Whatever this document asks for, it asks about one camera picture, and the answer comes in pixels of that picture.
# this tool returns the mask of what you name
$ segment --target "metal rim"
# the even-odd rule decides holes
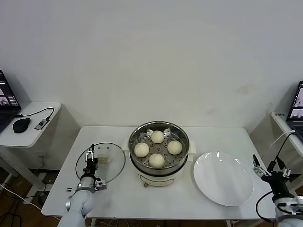
[[[100,144],[112,144],[112,145],[116,145],[115,143],[96,143],[96,144],[94,144],[94,146],[100,145]],[[83,152],[79,155],[79,158],[77,159],[77,162],[76,162],[76,165],[75,165],[76,176],[77,176],[79,179],[80,179],[80,177],[78,176],[78,173],[77,173],[77,164],[78,164],[78,162],[79,162],[79,160],[80,160],[80,157],[81,157],[86,151],[87,151],[87,149],[86,149],[85,151],[83,151]],[[124,169],[124,166],[125,166],[125,163],[126,163],[126,158],[125,158],[125,153],[124,153],[123,150],[122,150],[122,152],[123,152],[123,155],[124,155],[124,163],[123,163],[123,166],[122,166],[120,172],[119,172],[113,179],[111,179],[110,181],[107,181],[107,183],[113,181],[114,179],[116,179],[117,176],[119,176],[120,173],[122,172],[122,170]]]
[[[156,130],[160,130],[166,134],[165,140],[162,143],[156,144],[151,140],[151,134]],[[182,151],[178,155],[172,155],[167,150],[168,143],[173,140],[179,141],[182,144]],[[149,145],[150,152],[146,157],[137,157],[134,153],[134,147],[139,142]],[[189,139],[184,130],[179,126],[164,121],[153,121],[139,126],[132,132],[128,141],[128,148],[132,163],[136,168],[149,175],[164,176],[170,175],[171,172],[176,172],[184,165],[189,151]],[[149,157],[157,153],[163,155],[165,159],[165,166],[163,168],[149,166]]]

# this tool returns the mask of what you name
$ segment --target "wire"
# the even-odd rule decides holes
[[[291,130],[291,131],[287,131],[287,132],[284,132],[281,136],[278,137],[278,139],[276,139],[270,146],[269,146],[269,149],[271,149],[271,147],[282,137],[284,136],[285,134],[288,134],[288,133],[291,133],[291,132],[295,132],[295,130]]]
[[[15,201],[16,201],[16,196],[14,196],[14,197],[10,197],[10,198],[13,198],[14,200],[13,200],[13,203],[12,203],[12,205],[10,206],[10,208],[9,208],[9,210],[6,212],[6,213],[4,213],[3,215],[1,215],[0,216],[0,218],[2,218],[3,216],[3,219],[0,221],[0,226],[1,226],[1,224],[2,224],[2,222],[5,220],[5,218],[7,217],[7,215],[12,215],[11,213],[10,213],[10,210],[13,208],[13,206],[15,205]]]
[[[54,113],[55,109],[53,107],[48,107],[48,108],[45,108],[43,110],[40,110],[38,112],[35,112],[35,113],[31,113],[31,114],[28,114],[28,115],[22,115],[22,114],[17,114],[15,115],[15,117],[30,117],[30,116],[33,116],[35,114],[38,114],[38,113],[41,113],[42,111],[44,110],[52,110],[51,114],[46,118],[47,120],[49,120],[49,118],[52,116],[52,114]]]
[[[273,191],[270,191],[270,192],[267,192],[265,195],[263,195],[259,200],[258,200],[258,202],[256,203],[256,213],[257,213],[257,215],[262,219],[262,220],[264,220],[264,221],[266,221],[266,222],[268,222],[268,223],[270,223],[271,222],[271,220],[269,220],[268,218],[265,218],[265,217],[263,217],[263,216],[261,216],[260,214],[259,214],[259,211],[258,211],[258,205],[259,205],[259,203],[261,202],[261,200],[262,199],[264,199],[266,196],[268,196],[270,193],[272,193]]]
[[[292,214],[292,212],[282,209],[282,208],[281,208],[282,206],[284,207],[284,206],[286,206],[286,204],[285,204],[285,203],[279,203],[276,207],[277,207],[277,208],[279,209],[279,211],[281,211],[281,212],[284,212],[284,213],[286,213],[286,214]]]
[[[8,192],[10,192],[10,193],[12,193],[12,194],[18,196],[18,197],[19,197],[20,199],[22,199],[23,201],[25,201],[25,202],[27,202],[27,203],[33,205],[34,207],[36,207],[37,209],[39,209],[40,211],[42,211],[38,206],[36,206],[35,204],[33,204],[33,203],[31,203],[31,202],[26,201],[25,199],[23,199],[23,198],[22,198],[21,196],[19,196],[18,194],[16,194],[16,193],[10,191],[9,189],[5,188],[2,184],[0,184],[0,186],[1,186],[2,188],[4,188],[6,191],[8,191]]]
[[[112,223],[114,220],[116,220],[116,219],[112,219],[112,220],[110,220],[110,222],[109,222],[109,223],[105,223],[105,222],[98,222],[98,224],[103,224],[103,225],[106,225],[106,226],[116,226],[116,225],[111,225],[111,223]]]
[[[36,169],[35,171],[33,171],[32,173],[35,173],[35,172],[37,172],[39,169],[42,169],[42,168],[44,167],[44,157],[42,157],[41,159],[42,159],[42,165],[41,165],[38,169]]]
[[[279,154],[280,154],[280,152],[281,152],[281,150],[282,150],[284,144],[286,143],[287,139],[288,139],[291,135],[293,135],[293,134],[295,134],[295,132],[292,132],[292,133],[290,133],[288,136],[286,136],[286,139],[284,140],[282,146],[280,147],[280,150],[279,150],[279,152],[277,153],[277,155],[276,155],[276,157],[275,157],[275,159],[274,159],[274,162],[276,161],[276,158],[279,156]]]

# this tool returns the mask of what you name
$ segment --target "white wall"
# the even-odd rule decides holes
[[[303,74],[301,0],[2,0],[0,68],[80,125],[245,126]],[[288,108],[288,103],[280,108]]]

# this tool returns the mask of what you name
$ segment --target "white cable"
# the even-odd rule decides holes
[[[4,188],[6,191],[8,191],[8,192],[10,192],[10,193],[12,193],[12,194],[18,196],[18,197],[19,197],[20,199],[22,199],[23,201],[25,201],[25,202],[27,202],[27,203],[33,205],[34,207],[36,207],[37,209],[39,209],[40,211],[42,211],[38,206],[32,204],[31,202],[26,201],[25,199],[23,199],[23,198],[22,198],[21,196],[19,196],[18,194],[14,193],[14,192],[10,191],[9,189],[7,189],[6,187],[2,186],[2,184],[0,184],[0,186],[1,186],[2,188]]]
[[[273,145],[274,145],[282,136],[284,136],[285,134],[294,133],[294,132],[295,132],[295,130],[287,131],[287,132],[283,133],[281,136],[279,136],[278,139],[276,139],[276,140],[269,146],[269,151],[270,151],[271,147],[272,147],[272,146],[273,146]]]
[[[127,226],[129,227],[129,224],[128,224],[128,222],[127,222],[127,220],[125,219],[125,221],[126,221],[126,223],[127,223]]]

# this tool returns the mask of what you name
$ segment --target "table leg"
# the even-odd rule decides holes
[[[44,180],[46,176],[46,173],[40,173],[38,176],[38,179],[40,180],[40,182],[42,180]],[[27,202],[32,202],[32,200],[34,199],[34,196],[36,195],[37,192],[50,192],[52,189],[52,184],[44,184],[43,185],[43,189],[41,189],[38,185],[33,184],[33,186],[31,187],[31,189],[29,190],[28,194],[27,194],[27,198],[25,198],[25,200]]]
[[[226,220],[226,226],[227,227],[232,227],[231,222],[229,220]]]
[[[29,169],[6,148],[0,149],[0,156],[4,161],[14,168],[20,175],[27,179],[32,185],[36,185],[40,191],[43,191],[45,185]]]
[[[9,164],[7,164],[1,157],[0,157],[0,167],[2,167],[6,172],[11,174],[13,177],[19,176],[16,170],[14,170]]]

